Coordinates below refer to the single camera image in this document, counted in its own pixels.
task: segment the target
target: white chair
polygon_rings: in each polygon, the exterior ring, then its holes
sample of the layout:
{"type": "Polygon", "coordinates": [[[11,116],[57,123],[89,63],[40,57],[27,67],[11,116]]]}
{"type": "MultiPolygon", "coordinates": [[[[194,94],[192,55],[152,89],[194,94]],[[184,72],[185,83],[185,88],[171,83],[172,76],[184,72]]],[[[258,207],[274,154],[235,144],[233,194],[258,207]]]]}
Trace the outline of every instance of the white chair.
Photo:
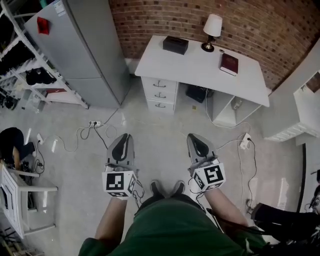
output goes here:
{"type": "Polygon", "coordinates": [[[14,230],[23,239],[26,235],[48,230],[56,226],[52,224],[35,229],[30,228],[30,214],[36,213],[37,209],[28,209],[28,192],[54,192],[58,191],[58,188],[56,186],[29,186],[19,175],[31,177],[39,177],[40,175],[37,173],[8,169],[5,165],[2,166],[2,184],[0,191],[3,195],[1,196],[1,207],[14,230]]]}

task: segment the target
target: fiducial marker cube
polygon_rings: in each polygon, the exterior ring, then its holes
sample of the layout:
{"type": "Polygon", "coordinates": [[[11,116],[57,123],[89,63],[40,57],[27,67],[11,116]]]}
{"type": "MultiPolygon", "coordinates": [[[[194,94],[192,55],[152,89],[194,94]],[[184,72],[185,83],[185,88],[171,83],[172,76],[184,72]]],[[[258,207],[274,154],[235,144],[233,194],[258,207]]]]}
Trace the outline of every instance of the fiducial marker cube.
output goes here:
{"type": "Polygon", "coordinates": [[[110,171],[102,173],[103,191],[112,197],[127,200],[132,196],[137,182],[133,170],[110,171]]]}
{"type": "Polygon", "coordinates": [[[212,164],[195,169],[192,177],[198,184],[201,192],[219,188],[226,182],[224,164],[212,164]]]}

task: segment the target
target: drawer handle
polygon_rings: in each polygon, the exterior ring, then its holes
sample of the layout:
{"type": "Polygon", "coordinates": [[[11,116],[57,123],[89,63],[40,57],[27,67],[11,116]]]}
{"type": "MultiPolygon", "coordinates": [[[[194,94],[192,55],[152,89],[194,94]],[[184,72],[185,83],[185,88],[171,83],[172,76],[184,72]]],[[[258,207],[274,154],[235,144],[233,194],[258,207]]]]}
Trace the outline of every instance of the drawer handle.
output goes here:
{"type": "Polygon", "coordinates": [[[156,85],[156,84],[153,84],[153,86],[155,86],[155,87],[161,87],[161,88],[165,88],[165,87],[167,87],[166,85],[164,85],[164,86],[160,86],[159,84],[160,84],[160,80],[158,81],[158,84],[157,84],[157,85],[156,85]]]}
{"type": "Polygon", "coordinates": [[[166,106],[160,106],[161,103],[159,103],[158,105],[155,105],[157,108],[161,108],[164,109],[166,106]]]}
{"type": "Polygon", "coordinates": [[[162,97],[160,94],[161,94],[161,92],[159,92],[159,95],[156,95],[156,94],[155,94],[154,96],[157,97],[157,98],[161,98],[161,99],[165,99],[165,98],[167,97],[167,96],[163,96],[163,97],[162,97]]]}

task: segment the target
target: brick wall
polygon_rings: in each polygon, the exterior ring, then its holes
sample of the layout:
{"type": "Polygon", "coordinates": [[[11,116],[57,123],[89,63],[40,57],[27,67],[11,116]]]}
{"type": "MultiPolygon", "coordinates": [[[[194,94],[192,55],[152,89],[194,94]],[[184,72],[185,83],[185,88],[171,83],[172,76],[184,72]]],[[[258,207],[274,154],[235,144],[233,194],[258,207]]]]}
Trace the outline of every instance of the brick wall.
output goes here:
{"type": "MultiPolygon", "coordinates": [[[[140,58],[152,35],[205,42],[209,14],[223,18],[218,46],[259,61],[275,89],[319,38],[320,11],[312,0],[109,0],[126,58],[140,58]]],[[[320,88],[319,79],[310,88],[320,88]]]]}

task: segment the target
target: green shirt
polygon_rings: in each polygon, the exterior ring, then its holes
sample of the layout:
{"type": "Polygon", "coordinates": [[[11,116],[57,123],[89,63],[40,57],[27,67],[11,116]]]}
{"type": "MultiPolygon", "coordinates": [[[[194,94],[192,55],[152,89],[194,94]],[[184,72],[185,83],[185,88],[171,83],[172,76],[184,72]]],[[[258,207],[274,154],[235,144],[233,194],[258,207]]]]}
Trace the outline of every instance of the green shirt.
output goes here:
{"type": "Polygon", "coordinates": [[[259,235],[240,231],[231,240],[195,206],[166,198],[142,209],[124,241],[112,252],[93,238],[84,241],[79,256],[245,256],[266,242],[259,235]]]}

